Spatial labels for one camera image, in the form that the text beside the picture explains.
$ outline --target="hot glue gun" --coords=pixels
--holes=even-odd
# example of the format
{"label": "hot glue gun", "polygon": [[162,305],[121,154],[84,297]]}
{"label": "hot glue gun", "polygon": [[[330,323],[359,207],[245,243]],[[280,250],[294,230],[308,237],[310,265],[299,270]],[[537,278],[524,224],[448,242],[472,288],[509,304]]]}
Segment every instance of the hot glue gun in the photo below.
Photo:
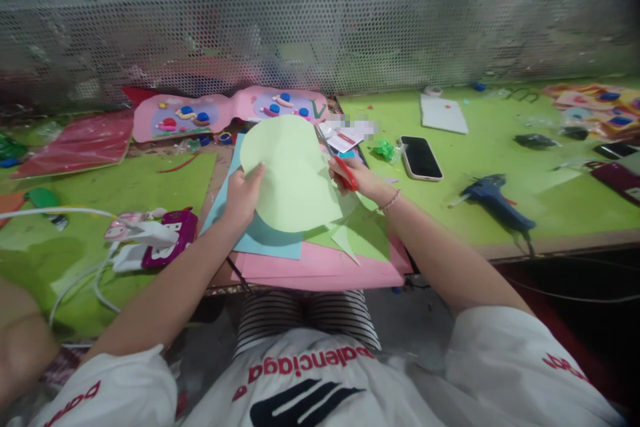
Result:
{"label": "hot glue gun", "polygon": [[533,256],[529,230],[535,227],[533,220],[520,214],[500,192],[500,187],[507,183],[507,178],[502,173],[489,175],[476,181],[462,192],[462,197],[453,202],[449,207],[454,207],[467,199],[484,205],[505,227],[520,232],[529,245]]}

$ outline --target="perforated metal sheet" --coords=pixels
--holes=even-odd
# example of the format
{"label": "perforated metal sheet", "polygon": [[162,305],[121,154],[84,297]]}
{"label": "perforated metal sheet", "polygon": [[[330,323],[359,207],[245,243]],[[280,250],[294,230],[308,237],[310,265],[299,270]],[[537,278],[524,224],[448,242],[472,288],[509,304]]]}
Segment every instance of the perforated metal sheet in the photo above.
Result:
{"label": "perforated metal sheet", "polygon": [[628,73],[632,0],[1,0],[4,104]]}

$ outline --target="bracelet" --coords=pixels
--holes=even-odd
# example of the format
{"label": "bracelet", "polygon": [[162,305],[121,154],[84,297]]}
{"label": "bracelet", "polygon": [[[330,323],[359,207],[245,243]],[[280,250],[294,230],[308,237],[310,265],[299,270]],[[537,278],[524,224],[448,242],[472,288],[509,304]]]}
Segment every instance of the bracelet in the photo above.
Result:
{"label": "bracelet", "polygon": [[391,208],[391,206],[396,203],[398,201],[398,199],[400,198],[400,191],[401,189],[398,189],[398,191],[395,193],[395,196],[393,197],[393,199],[391,199],[391,201],[385,205],[382,208],[378,208],[378,211],[381,212],[382,214],[384,214],[387,210],[389,210]]}

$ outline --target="red scissors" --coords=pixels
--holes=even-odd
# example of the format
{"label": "red scissors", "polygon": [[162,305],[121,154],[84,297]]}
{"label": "red scissors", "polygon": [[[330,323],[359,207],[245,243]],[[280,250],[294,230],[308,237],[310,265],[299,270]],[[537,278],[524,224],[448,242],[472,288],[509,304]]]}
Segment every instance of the red scissors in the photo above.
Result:
{"label": "red scissors", "polygon": [[335,181],[340,183],[340,185],[342,185],[345,189],[349,191],[357,191],[358,181],[355,179],[355,176],[353,175],[353,172],[351,171],[351,169],[347,167],[347,164],[345,163],[344,160],[342,160],[340,157],[337,157],[336,155],[333,154],[333,150],[331,150],[331,147],[329,147],[327,138],[325,137],[325,134],[322,133],[322,130],[319,125],[315,126],[315,131],[317,132],[320,140],[322,140],[322,143],[324,143],[325,148],[327,149],[327,152],[329,153],[329,155],[337,162],[338,166],[345,173],[345,175],[338,175],[337,177],[335,177]]}

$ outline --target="black and white stripes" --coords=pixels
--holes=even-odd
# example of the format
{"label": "black and white stripes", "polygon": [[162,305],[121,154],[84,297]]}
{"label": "black and white stripes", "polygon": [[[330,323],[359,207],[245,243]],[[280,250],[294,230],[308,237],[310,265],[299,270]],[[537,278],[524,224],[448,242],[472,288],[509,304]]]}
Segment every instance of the black and white stripes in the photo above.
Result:
{"label": "black and white stripes", "polygon": [[361,290],[312,293],[306,297],[273,291],[245,300],[233,358],[269,337],[305,326],[348,335],[372,350],[381,348]]}

